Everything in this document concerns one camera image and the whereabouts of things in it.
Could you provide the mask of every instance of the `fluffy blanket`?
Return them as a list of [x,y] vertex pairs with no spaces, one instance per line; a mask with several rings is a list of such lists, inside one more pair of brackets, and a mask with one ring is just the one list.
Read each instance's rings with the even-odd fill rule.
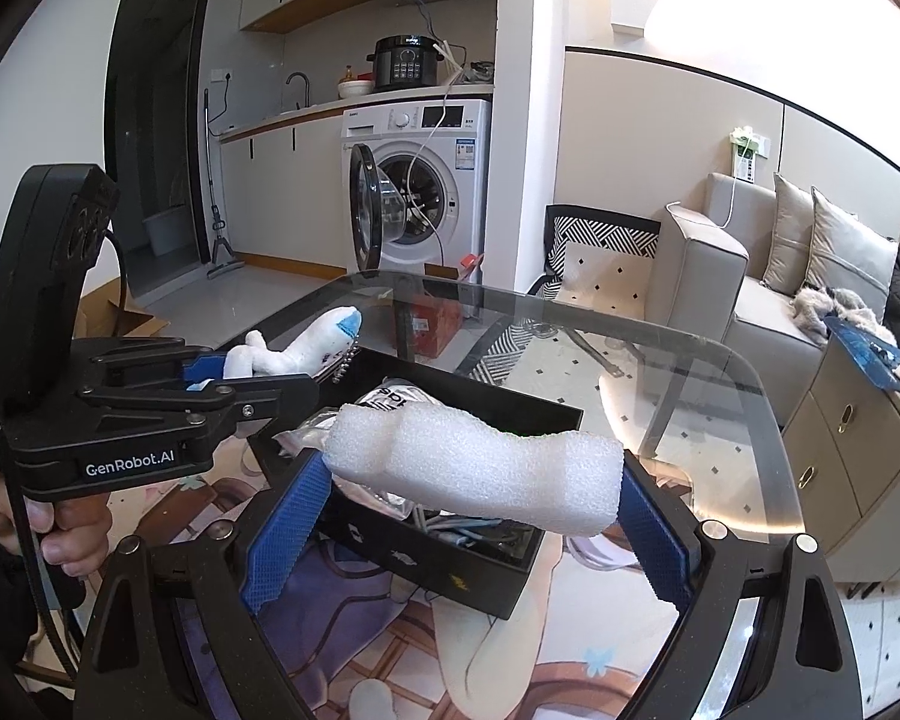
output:
[[826,346],[829,331],[823,324],[824,317],[837,317],[847,324],[896,346],[896,338],[886,327],[876,320],[876,315],[853,290],[815,290],[804,287],[797,293],[793,303],[794,324],[803,334],[816,343]]

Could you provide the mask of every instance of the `white plush toy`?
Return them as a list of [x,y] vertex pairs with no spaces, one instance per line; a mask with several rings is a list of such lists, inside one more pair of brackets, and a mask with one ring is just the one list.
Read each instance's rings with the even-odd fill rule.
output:
[[334,308],[314,319],[310,326],[282,352],[266,348],[258,330],[247,333],[245,346],[234,346],[226,354],[224,379],[251,376],[316,376],[353,346],[360,332],[361,316],[353,306]]

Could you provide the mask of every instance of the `beige drawer cabinet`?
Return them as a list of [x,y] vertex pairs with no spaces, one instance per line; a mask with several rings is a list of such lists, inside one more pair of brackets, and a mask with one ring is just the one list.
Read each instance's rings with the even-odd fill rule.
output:
[[900,394],[876,389],[831,341],[783,443],[833,578],[900,579]]

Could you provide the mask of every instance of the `faucet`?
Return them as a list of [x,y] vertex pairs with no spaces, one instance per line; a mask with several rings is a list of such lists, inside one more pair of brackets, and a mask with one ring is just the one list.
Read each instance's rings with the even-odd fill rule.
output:
[[[303,107],[309,108],[310,107],[310,79],[308,79],[306,73],[300,73],[300,71],[297,71],[296,73],[290,73],[287,76],[287,83],[289,84],[290,81],[292,81],[293,79],[303,79]],[[298,109],[298,110],[300,109],[300,103],[296,104],[296,109]]]

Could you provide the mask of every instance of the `sofa armrest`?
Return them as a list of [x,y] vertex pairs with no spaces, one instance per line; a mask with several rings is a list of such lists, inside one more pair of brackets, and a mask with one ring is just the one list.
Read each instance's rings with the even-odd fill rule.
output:
[[722,341],[749,255],[730,233],[696,211],[667,208],[644,306],[644,319]]

